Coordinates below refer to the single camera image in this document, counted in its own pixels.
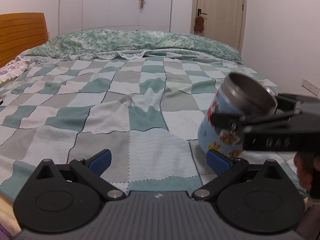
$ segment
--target checkered bedsheet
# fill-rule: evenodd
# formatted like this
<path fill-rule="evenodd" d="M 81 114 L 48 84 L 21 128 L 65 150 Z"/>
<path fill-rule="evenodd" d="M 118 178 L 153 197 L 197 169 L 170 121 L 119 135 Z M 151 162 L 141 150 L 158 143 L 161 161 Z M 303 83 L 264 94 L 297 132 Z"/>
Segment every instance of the checkered bedsheet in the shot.
<path fill-rule="evenodd" d="M 197 130 L 223 78 L 254 70 L 224 60 L 164 57 L 59 61 L 35 65 L 0 89 L 0 192 L 14 200 L 38 163 L 89 158 L 104 148 L 102 178 L 119 189 L 191 193 L 215 177 Z M 276 159 L 302 194 L 292 153 L 245 152 L 251 163 Z"/>

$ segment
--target black triangular hole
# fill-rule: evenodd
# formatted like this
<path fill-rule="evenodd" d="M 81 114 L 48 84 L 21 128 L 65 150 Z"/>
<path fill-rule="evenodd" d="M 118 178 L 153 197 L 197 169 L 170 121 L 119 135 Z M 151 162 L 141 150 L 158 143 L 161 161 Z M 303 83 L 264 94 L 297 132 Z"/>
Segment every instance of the black triangular hole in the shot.
<path fill-rule="evenodd" d="M 270 179 L 281 179 L 280 174 L 276 170 L 276 168 L 273 165 L 270 165 L 264 174 L 265 178 L 270 178 Z"/>
<path fill-rule="evenodd" d="M 54 175 L 50 169 L 49 166 L 44 166 L 42 170 L 40 171 L 39 175 L 37 176 L 37 179 L 48 179 L 53 178 Z"/>

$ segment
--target brown bag hanging on door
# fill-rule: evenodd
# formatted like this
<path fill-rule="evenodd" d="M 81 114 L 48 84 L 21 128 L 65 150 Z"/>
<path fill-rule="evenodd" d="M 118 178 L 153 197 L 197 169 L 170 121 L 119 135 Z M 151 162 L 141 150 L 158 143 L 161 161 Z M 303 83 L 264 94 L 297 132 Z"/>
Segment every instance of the brown bag hanging on door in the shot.
<path fill-rule="evenodd" d="M 198 16 L 195 19 L 195 32 L 203 32 L 204 31 L 204 18 L 202 16 Z"/>

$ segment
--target blue gripper pad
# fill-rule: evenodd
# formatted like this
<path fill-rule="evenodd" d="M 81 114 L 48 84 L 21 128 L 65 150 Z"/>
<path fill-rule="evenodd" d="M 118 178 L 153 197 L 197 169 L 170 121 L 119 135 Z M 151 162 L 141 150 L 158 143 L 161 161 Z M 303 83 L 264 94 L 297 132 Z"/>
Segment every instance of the blue gripper pad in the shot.
<path fill-rule="evenodd" d="M 86 160 L 87 167 L 98 176 L 110 167 L 112 160 L 111 151 L 108 149 L 102 150 L 92 158 Z"/>
<path fill-rule="evenodd" d="M 221 175 L 232 167 L 235 162 L 215 150 L 207 152 L 207 165 L 216 175 Z"/>

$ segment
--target door frame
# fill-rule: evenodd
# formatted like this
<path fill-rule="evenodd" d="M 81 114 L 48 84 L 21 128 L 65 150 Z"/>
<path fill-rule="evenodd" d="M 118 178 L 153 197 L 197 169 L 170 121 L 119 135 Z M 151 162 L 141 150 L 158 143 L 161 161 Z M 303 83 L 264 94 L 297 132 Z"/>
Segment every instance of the door frame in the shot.
<path fill-rule="evenodd" d="M 194 19 L 196 18 L 196 14 L 197 14 L 197 2 L 198 2 L 198 0 L 193 0 L 192 1 L 192 15 L 191 15 L 191 30 L 190 30 L 190 34 L 194 34 L 194 26 L 195 26 Z M 243 0 L 241 32 L 240 32 L 239 49 L 238 49 L 240 51 L 240 53 L 242 51 L 242 45 L 243 45 L 246 15 L 247 15 L 247 0 Z"/>

